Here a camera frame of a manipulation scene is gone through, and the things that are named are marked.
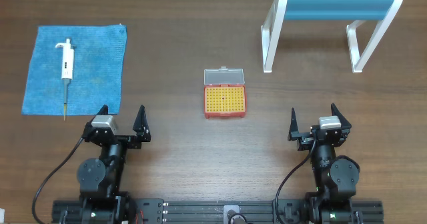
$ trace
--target pipette tip box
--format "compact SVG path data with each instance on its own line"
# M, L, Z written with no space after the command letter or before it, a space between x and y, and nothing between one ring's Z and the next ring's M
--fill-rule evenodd
M246 88L243 69L205 70L205 117L244 117Z

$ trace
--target blue bar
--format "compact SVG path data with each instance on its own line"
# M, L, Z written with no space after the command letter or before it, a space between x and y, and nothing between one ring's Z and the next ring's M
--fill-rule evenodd
M285 20L383 20L394 0L288 0Z

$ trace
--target clear plastic lid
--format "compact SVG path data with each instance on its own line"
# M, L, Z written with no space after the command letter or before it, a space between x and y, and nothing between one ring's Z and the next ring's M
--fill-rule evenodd
M221 67L219 69L205 70L205 85L244 85L245 77L243 69L228 69Z

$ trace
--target blue towel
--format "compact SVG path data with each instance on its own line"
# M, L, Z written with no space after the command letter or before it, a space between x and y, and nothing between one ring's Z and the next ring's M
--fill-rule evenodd
M22 114L63 115L62 48L75 46L73 80L68 86L67 115L93 115L102 105L119 113L126 26L39 27L29 64Z

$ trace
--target wooden tabletop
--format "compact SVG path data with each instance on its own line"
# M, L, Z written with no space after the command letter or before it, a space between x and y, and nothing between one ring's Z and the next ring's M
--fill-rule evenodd
M404 0L363 73L353 74L347 21L286 21L273 73L263 74L260 26L273 0L0 0L0 208L8 222L34 222L31 202L91 116L22 115L40 25L127 26L117 123L132 134L144 104L151 143L128 152L122 191L172 200L272 200L306 152L287 141L291 108L300 131L330 115L352 123L336 149L361 167L355 199L384 203L386 223L424 223L427 209L427 0ZM358 29L361 47L374 23ZM243 68L244 118L206 119L203 70ZM77 199L76 171L100 148L83 143L46 184L37 212ZM281 197L315 189L299 169Z

